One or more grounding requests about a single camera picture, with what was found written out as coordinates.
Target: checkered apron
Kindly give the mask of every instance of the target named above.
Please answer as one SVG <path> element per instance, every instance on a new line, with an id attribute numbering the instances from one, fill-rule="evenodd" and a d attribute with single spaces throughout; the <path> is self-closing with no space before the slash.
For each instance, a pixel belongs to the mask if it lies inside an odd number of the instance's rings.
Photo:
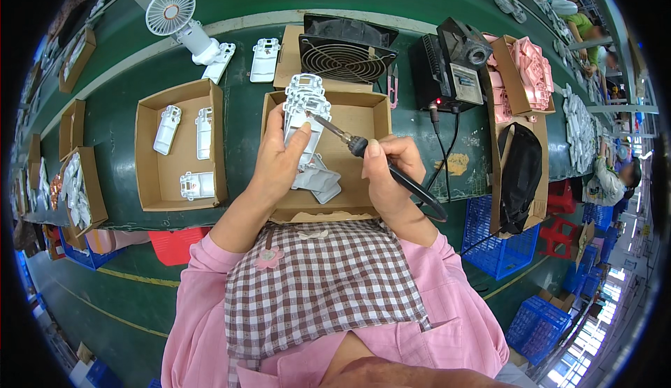
<path id="1" fill-rule="evenodd" d="M 255 266 L 271 249 L 283 253 L 274 267 Z M 403 250 L 378 220 L 266 225 L 228 273 L 225 310 L 230 387 L 241 359 L 258 369 L 307 340 L 370 325 L 431 328 Z"/>

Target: red plastic stool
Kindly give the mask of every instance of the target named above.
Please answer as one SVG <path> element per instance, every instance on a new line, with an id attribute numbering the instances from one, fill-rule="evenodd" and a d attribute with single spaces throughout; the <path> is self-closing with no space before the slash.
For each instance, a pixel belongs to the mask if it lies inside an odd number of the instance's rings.
<path id="1" fill-rule="evenodd" d="M 166 266 L 185 265 L 191 259 L 189 248 L 207 235 L 210 228 L 191 228 L 181 231 L 149 231 L 154 252 Z"/>
<path id="2" fill-rule="evenodd" d="M 569 179 L 549 183 L 549 214 L 572 214 L 576 211 L 576 205 L 577 202 L 573 198 L 571 181 Z"/>
<path id="3" fill-rule="evenodd" d="M 569 232 L 568 235 L 562 232 L 564 225 L 567 225 L 571 228 L 571 232 Z M 571 243 L 573 242 L 573 237 L 575 236 L 577 230 L 577 225 L 572 224 L 571 222 L 564 220 L 561 217 L 554 216 L 554 223 L 552 226 L 549 228 L 541 227 L 541 231 L 538 234 L 541 238 L 548 242 L 546 250 L 541 252 L 541 254 L 559 258 L 571 258 Z M 564 254 L 558 254 L 554 251 L 559 244 L 563 244 L 566 247 Z"/>

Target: pink scissors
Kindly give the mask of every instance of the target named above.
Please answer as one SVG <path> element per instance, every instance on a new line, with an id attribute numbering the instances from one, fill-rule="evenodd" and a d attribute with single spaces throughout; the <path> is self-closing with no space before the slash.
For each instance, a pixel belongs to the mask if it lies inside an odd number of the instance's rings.
<path id="1" fill-rule="evenodd" d="M 391 88 L 391 79 L 394 78 L 394 87 Z M 391 66 L 387 68 L 387 96 L 389 97 L 391 109 L 396 108 L 398 104 L 398 68 L 394 65 L 394 70 L 391 70 Z"/>

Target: green shirt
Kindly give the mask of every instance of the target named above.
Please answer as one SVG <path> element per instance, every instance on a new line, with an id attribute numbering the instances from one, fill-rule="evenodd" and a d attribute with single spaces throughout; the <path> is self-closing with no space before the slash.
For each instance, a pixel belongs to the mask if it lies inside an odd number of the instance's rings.
<path id="1" fill-rule="evenodd" d="M 585 33 L 593 27 L 592 22 L 587 18 L 585 14 L 573 14 L 573 15 L 559 15 L 560 18 L 563 18 L 565 21 L 571 21 L 576 24 L 578 29 L 578 34 L 584 39 Z M 599 64 L 599 47 L 590 47 L 587 49 L 587 58 L 592 65 Z"/>

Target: pink shirt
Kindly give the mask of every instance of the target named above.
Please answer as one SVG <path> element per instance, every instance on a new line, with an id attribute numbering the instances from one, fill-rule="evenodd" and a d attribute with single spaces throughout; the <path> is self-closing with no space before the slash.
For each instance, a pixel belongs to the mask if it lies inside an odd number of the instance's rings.
<path id="1" fill-rule="evenodd" d="M 438 234 L 426 248 L 401 241 L 424 308 L 433 328 L 421 332 L 416 322 L 377 325 L 354 332 L 376 356 L 411 366 L 468 368 L 494 377 L 508 361 L 508 346 L 499 323 L 471 288 L 461 257 Z M 226 273 L 244 254 L 219 248 L 209 234 L 190 249 L 181 275 L 177 315 L 165 352 L 161 385 L 222 387 L 228 384 L 228 354 L 223 298 Z M 262 360 L 260 372 L 238 365 L 242 388 L 316 387 L 345 333 Z"/>

